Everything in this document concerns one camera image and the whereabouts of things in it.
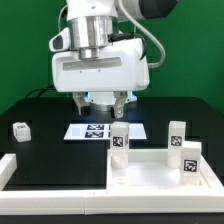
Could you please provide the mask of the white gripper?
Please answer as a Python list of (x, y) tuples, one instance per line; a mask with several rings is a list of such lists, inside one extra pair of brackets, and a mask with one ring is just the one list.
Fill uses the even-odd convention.
[(114, 116), (123, 117), (126, 91), (140, 91), (149, 85), (145, 46), (140, 37), (112, 42), (100, 49), (97, 58), (80, 59), (71, 45), (69, 29), (64, 28), (49, 41), (53, 83), (58, 92), (74, 92), (78, 113), (88, 109), (84, 92), (114, 92)]

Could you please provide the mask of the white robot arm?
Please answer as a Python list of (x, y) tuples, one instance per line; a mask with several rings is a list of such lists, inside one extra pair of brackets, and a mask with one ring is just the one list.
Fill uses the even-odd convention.
[(162, 64), (147, 61), (145, 40), (161, 43), (138, 21), (168, 16), (178, 0), (66, 2), (67, 27), (49, 41), (54, 86), (72, 94), (81, 116), (95, 108), (120, 118)]

